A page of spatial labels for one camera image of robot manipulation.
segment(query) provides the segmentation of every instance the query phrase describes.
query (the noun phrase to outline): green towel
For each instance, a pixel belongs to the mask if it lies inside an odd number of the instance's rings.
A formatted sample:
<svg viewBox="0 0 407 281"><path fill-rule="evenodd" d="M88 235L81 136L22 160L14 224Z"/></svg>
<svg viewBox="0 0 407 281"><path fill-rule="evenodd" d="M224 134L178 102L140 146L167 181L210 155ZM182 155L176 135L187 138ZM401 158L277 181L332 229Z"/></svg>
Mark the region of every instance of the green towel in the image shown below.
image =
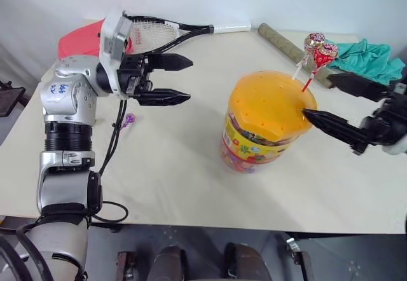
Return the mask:
<svg viewBox="0 0 407 281"><path fill-rule="evenodd" d="M360 43L337 44L339 55L328 65L343 71L353 72L372 81L388 85L393 79L401 79L405 64L400 58L390 59L389 45Z"/></svg>

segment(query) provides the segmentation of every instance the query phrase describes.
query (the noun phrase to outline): tennis racket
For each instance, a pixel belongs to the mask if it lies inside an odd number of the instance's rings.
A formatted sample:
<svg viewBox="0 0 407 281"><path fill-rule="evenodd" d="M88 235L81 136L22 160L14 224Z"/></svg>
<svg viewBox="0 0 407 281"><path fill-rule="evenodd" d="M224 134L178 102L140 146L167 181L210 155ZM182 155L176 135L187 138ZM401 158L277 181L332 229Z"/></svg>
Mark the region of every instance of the tennis racket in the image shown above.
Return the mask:
<svg viewBox="0 0 407 281"><path fill-rule="evenodd" d="M149 16L128 16L130 53L165 52L183 41L202 34L250 31L250 22L229 25L187 25Z"/></svg>

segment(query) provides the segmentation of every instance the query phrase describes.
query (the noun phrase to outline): plastic container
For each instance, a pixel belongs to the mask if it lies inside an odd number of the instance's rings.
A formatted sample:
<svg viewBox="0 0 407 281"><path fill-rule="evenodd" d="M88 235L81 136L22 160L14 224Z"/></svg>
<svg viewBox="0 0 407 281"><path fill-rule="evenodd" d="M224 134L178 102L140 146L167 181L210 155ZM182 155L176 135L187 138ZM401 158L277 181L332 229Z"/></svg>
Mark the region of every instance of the plastic container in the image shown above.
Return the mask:
<svg viewBox="0 0 407 281"><path fill-rule="evenodd" d="M312 124L302 109L317 109L303 83L277 71L255 72L236 84L224 122L221 157L241 173L277 159Z"/></svg>

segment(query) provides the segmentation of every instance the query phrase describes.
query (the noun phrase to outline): table surface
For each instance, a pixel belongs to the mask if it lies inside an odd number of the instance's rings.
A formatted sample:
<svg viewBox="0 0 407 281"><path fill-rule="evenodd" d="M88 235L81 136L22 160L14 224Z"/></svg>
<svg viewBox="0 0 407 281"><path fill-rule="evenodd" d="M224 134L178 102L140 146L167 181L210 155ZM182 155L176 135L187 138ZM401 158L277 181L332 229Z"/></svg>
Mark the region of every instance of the table surface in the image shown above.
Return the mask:
<svg viewBox="0 0 407 281"><path fill-rule="evenodd" d="M282 32L298 46L304 32ZM329 35L337 42L355 36ZM104 199L130 210L126 223L213 226L330 233L402 233L407 212L404 155L370 147L352 154L340 141L312 128L267 169L238 174L219 157L230 93L254 71L295 71L294 64L256 32L200 36L174 48L194 61L180 72L155 71L158 88L190 93L172 107L139 107L129 101L137 123L121 134L102 178ZM43 81L51 78L50 69ZM299 79L307 80L301 72ZM37 217L39 152L45 139L37 87L29 105L0 147L0 215ZM328 90L313 82L319 109L351 124L378 104ZM118 100L98 99L93 150L98 170L111 136ZM118 218L105 205L100 216Z"/></svg>

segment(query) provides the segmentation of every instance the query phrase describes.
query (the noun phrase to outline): floor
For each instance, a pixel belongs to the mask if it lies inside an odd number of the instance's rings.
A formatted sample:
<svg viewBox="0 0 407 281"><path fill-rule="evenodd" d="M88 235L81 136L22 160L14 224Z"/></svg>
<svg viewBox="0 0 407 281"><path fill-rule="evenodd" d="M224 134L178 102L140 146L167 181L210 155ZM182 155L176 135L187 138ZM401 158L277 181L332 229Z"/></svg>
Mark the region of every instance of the floor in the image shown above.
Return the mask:
<svg viewBox="0 0 407 281"><path fill-rule="evenodd" d="M2 226L26 223L6 219ZM118 233L91 227L86 270L89 280L116 280L119 251L137 252L136 280L145 281L155 255L168 245L186 251L190 279L218 278L228 242L245 243L259 251L273 281L303 280L301 269L281 248L285 233L224 228L124 225ZM407 280L407 243L404 235L368 235L300 240L310 254L315 280Z"/></svg>

